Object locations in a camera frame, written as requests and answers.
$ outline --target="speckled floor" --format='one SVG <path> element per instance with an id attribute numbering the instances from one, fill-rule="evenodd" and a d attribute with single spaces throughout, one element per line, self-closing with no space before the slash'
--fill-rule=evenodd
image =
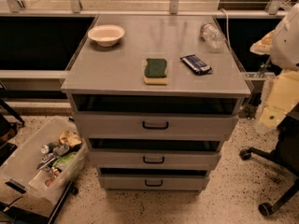
<path id="1" fill-rule="evenodd" d="M 21 146 L 48 118 L 24 117 L 27 125 L 12 141 Z M 259 135 L 253 124 L 253 120 L 247 119 L 237 123 L 230 140 L 223 146 L 216 170 L 211 173 L 206 189 L 200 194 L 104 190 L 97 181 L 96 170 L 87 161 L 76 181 L 78 195 L 68 197 L 56 223 L 299 223 L 299 195 L 271 217 L 263 217 L 257 209 L 259 203 L 274 203 L 291 186 L 293 176 L 261 158 L 240 160 L 238 153 L 242 147 L 272 150 L 277 141 L 276 132 Z M 10 203 L 21 196 L 4 182 L 1 177 L 0 201 Z M 29 194 L 24 194 L 15 206 L 44 216 L 48 216 L 52 208 L 49 201 Z"/>

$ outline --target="sponge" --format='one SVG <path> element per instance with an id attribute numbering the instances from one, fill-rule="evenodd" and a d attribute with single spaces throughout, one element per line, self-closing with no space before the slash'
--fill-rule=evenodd
<path id="1" fill-rule="evenodd" d="M 148 65 L 144 71 L 143 80 L 147 85 L 167 85 L 166 59 L 147 59 Z"/>
<path id="2" fill-rule="evenodd" d="M 166 59 L 147 59 L 148 65 L 144 71 L 145 77 L 166 77 L 166 67 L 167 61 Z"/>

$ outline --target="white bowl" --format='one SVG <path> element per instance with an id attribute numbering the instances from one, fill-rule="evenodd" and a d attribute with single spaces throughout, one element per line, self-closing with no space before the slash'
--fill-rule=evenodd
<path id="1" fill-rule="evenodd" d="M 102 47 L 112 47 L 124 36 L 124 30 L 116 25 L 100 25 L 88 32 L 88 37 Z"/>

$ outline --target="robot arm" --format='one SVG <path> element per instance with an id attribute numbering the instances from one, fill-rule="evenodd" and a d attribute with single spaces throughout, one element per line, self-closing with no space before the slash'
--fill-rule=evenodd
<path id="1" fill-rule="evenodd" d="M 271 36 L 271 62 L 282 72 L 274 79 L 266 101 L 262 101 L 263 107 L 259 107 L 256 129 L 261 133 L 275 130 L 299 103 L 299 4 L 281 20 Z"/>

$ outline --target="gray drawer cabinet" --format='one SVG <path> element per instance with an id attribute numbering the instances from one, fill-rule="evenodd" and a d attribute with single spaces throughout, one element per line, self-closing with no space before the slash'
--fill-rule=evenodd
<path id="1" fill-rule="evenodd" d="M 203 190 L 238 121 L 249 86 L 226 47 L 198 39 L 209 16 L 100 15 L 126 34 L 112 48 L 83 44 L 62 90 L 103 189 Z M 198 54 L 213 74 L 179 57 Z M 165 58 L 168 84 L 143 82 L 144 61 Z"/>

